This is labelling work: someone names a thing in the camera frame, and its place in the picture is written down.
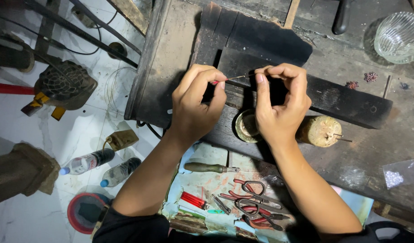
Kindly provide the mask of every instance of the green wooden handle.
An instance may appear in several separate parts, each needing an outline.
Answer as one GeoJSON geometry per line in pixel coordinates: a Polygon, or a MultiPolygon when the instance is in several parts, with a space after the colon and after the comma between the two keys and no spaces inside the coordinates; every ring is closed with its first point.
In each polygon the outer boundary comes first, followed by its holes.
{"type": "Polygon", "coordinates": [[[198,163],[198,162],[191,162],[186,163],[184,165],[184,168],[190,171],[194,172],[216,172],[216,173],[224,173],[226,172],[226,167],[223,165],[208,165],[204,163],[198,163]]]}

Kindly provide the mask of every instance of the wooden workbench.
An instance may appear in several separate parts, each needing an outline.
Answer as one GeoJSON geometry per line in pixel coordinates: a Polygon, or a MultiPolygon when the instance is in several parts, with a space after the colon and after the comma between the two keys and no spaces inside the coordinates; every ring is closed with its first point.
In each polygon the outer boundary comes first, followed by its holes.
{"type": "MultiPolygon", "coordinates": [[[[171,93],[188,68],[200,13],[208,2],[156,1],[125,119],[141,120],[162,128],[169,126],[171,115],[167,110],[172,108],[171,93]]],[[[289,0],[215,2],[258,19],[274,21],[277,18],[282,24],[290,5],[289,0]]],[[[414,156],[414,62],[393,65],[373,49],[373,36],[383,17],[412,9],[407,0],[353,2],[348,31],[334,36],[331,26],[338,1],[316,0],[311,7],[312,2],[300,3],[293,26],[300,37],[313,43],[313,53],[303,66],[308,74],[341,85],[346,81],[358,81],[358,90],[377,96],[383,95],[387,77],[392,75],[387,98],[394,102],[394,107],[380,130],[340,121],[345,138],[353,143],[338,142],[329,148],[300,144],[300,149],[329,183],[414,212],[414,183],[387,190],[382,169],[385,164],[414,156]],[[363,80],[368,72],[378,74],[376,82],[363,80]],[[409,89],[402,89],[401,83],[409,85],[409,89]]],[[[226,92],[229,98],[236,95],[230,87],[226,92]]],[[[265,144],[247,144],[232,133],[232,119],[238,113],[236,108],[226,106],[214,130],[203,140],[272,162],[265,144]]]]}

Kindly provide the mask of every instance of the black sleeve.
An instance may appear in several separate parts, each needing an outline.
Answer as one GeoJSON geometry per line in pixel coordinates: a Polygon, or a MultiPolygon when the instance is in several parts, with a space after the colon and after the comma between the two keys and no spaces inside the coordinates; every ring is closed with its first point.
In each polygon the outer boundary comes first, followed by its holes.
{"type": "Polygon", "coordinates": [[[358,234],[345,234],[338,243],[379,243],[378,238],[370,227],[365,227],[358,234]]]}
{"type": "Polygon", "coordinates": [[[169,222],[162,215],[129,217],[110,207],[93,243],[164,242],[168,231],[169,222]]]}

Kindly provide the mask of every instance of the red pipe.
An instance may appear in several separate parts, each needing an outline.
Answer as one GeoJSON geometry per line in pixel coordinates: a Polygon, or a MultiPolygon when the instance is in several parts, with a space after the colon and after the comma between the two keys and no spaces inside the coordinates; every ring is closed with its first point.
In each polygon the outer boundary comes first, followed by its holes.
{"type": "Polygon", "coordinates": [[[35,95],[33,87],[0,83],[0,94],[35,95]]]}

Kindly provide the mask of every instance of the blue bottle cap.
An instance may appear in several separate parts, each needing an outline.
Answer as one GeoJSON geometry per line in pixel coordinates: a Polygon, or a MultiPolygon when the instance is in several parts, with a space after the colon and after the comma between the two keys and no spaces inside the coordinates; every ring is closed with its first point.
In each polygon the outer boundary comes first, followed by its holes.
{"type": "Polygon", "coordinates": [[[100,182],[100,186],[102,186],[102,187],[107,187],[107,186],[108,186],[108,184],[109,184],[108,180],[102,180],[102,181],[100,182]]]}
{"type": "Polygon", "coordinates": [[[70,168],[69,167],[63,167],[60,169],[60,175],[69,174],[70,168]]]}

